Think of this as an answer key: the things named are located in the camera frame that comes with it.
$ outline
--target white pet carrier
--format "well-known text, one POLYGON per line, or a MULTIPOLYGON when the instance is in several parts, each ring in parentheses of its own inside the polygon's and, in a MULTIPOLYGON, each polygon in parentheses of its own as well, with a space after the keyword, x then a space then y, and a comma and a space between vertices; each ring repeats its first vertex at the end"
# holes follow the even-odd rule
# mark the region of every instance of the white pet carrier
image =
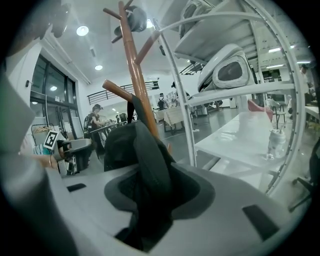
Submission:
POLYGON ((201 71, 198 92, 231 89, 254 83, 244 50, 230 43, 218 51, 201 71))
MULTIPOLYGON (((214 6, 205 0, 189 0, 186 6, 182 9, 181 20, 201 15, 207 14, 214 8, 214 6)), ((187 24, 182 24, 179 26, 180 38, 196 24, 197 22, 189 22, 187 24)))

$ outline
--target recessed light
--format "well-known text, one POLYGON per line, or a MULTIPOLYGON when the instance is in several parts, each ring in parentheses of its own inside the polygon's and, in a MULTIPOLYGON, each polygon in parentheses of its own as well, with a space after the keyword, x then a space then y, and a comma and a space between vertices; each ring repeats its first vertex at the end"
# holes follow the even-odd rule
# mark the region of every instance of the recessed light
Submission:
POLYGON ((274 66, 267 66, 266 69, 279 68, 279 67, 282 67, 283 65, 284 65, 284 64, 274 65, 274 66))
POLYGON ((269 53, 278 52, 278 51, 280 51, 280 50, 281 50, 281 48, 270 49, 270 50, 269 50, 269 53))
POLYGON ((297 64, 309 64, 311 61, 298 61, 297 64))
POLYGON ((94 67, 95 70, 102 70, 102 68, 103 68, 103 67, 102 67, 101 65, 96 65, 96 66, 94 67))
POLYGON ((80 26, 76 29, 76 33, 78 36, 83 37, 88 34, 89 28, 87 26, 80 26))
POLYGON ((149 18, 146 20, 146 28, 147 29, 154 28, 154 25, 152 24, 152 21, 149 18))

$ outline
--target black shirt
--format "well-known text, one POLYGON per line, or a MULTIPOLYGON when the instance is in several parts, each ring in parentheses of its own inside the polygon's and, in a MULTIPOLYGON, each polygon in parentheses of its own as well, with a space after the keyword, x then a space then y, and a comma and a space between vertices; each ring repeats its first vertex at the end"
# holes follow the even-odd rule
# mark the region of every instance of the black shirt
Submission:
POLYGON ((96 130, 96 129, 98 129, 98 125, 97 124, 95 124, 95 122, 93 121, 93 117, 95 117, 95 119, 98 121, 99 120, 99 118, 100 118, 100 116, 97 114, 95 114, 95 113, 91 113, 90 115, 89 115, 89 119, 88 119, 88 130, 96 130))

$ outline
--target ceiling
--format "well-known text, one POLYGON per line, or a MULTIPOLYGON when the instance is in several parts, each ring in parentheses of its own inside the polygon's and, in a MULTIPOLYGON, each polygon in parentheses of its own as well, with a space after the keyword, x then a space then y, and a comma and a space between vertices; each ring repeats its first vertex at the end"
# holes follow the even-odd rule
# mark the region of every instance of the ceiling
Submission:
MULTIPOLYGON (((165 1, 171 0, 134 0, 133 5, 142 7, 146 11, 147 17, 152 19, 160 15, 158 12, 165 1)), ((119 40, 114 44, 111 43, 111 40, 115 37, 114 29, 119 26, 119 21, 102 11, 103 8, 108 8, 118 13, 118 1, 65 0, 62 2, 70 3, 72 9, 67 28, 62 37, 58 38, 58 42, 72 59, 72 62, 91 81, 106 78, 108 75, 116 73, 127 72, 129 75, 123 41, 119 40), (89 33, 86 36, 78 36, 76 34, 77 28, 82 25, 89 28, 89 33), (95 57, 92 55, 91 49, 94 50, 95 57), (100 71, 95 70, 96 65, 102 65, 103 69, 100 71)), ((297 59, 312 59, 308 43, 284 12, 268 0, 259 0, 259 2, 278 21, 289 42, 295 45, 292 51, 296 54, 297 59)), ((256 27, 256 37, 259 41, 261 65, 269 66, 283 63, 281 52, 268 53, 269 49, 278 46, 268 29, 260 24, 255 24, 254 26, 256 27)), ((143 32, 133 33, 138 52, 153 30, 153 28, 147 28, 143 32)), ((174 49, 179 41, 179 33, 170 30, 165 35, 174 49)), ((251 63, 254 66, 258 64, 256 59, 251 60, 251 63)), ((188 66, 188 63, 186 59, 178 59, 177 65, 182 70, 188 66)), ((141 67, 144 72, 150 71, 153 73, 170 70, 166 57, 159 50, 158 42, 151 48, 141 67)))

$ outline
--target floor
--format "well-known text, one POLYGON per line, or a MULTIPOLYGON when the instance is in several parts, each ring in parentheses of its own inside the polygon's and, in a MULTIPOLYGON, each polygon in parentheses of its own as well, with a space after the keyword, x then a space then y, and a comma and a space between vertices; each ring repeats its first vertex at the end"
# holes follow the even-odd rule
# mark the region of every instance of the floor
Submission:
MULTIPOLYGON (((224 108, 221 111, 216 111, 208 116, 202 116, 195 118, 193 122, 195 123, 194 129, 198 129, 199 132, 194 132, 194 142, 197 143, 202 139, 206 138, 220 127, 225 125, 231 119, 238 115, 238 109, 224 108)), ((292 132, 292 121, 287 116, 285 128, 283 128, 286 139, 289 141, 292 132)), ((276 128, 275 117, 273 117, 272 125, 276 128)), ((279 127, 284 126, 284 120, 281 117, 279 120, 279 127)), ((171 132, 164 132, 164 125, 162 123, 157 124, 159 137, 162 142, 167 146, 171 145, 171 155, 176 162, 179 163, 189 163, 188 154, 188 144, 186 133, 184 130, 177 131, 175 134, 171 132)), ((309 172, 309 159, 317 141, 317 134, 313 130, 306 129, 303 134, 302 144, 299 150, 299 154, 294 163, 294 169, 288 171, 282 179, 280 186, 271 195, 277 202, 279 202, 284 207, 288 208, 294 205, 296 202, 305 197, 308 192, 299 183, 292 185, 292 180, 297 177, 307 177, 309 172)), ((197 167, 202 168, 207 164, 213 157, 198 151, 196 157, 197 167)), ((92 175, 103 172, 103 156, 98 159, 97 154, 92 152, 89 168, 77 174, 79 176, 92 175)), ((303 211, 304 207, 300 207, 299 210, 295 211, 295 214, 299 214, 303 211)))

